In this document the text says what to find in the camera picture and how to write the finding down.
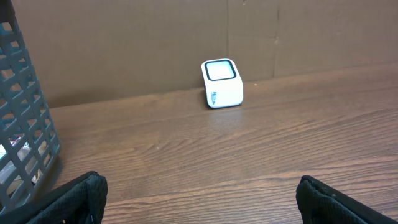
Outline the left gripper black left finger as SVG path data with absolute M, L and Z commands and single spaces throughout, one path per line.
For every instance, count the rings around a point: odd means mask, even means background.
M 52 190 L 40 200 L 2 214 L 1 224 L 101 223 L 107 194 L 106 177 L 90 171 Z

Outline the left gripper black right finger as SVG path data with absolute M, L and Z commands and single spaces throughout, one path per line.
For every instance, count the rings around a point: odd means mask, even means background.
M 302 176 L 296 201 L 304 224 L 397 224 L 312 176 Z

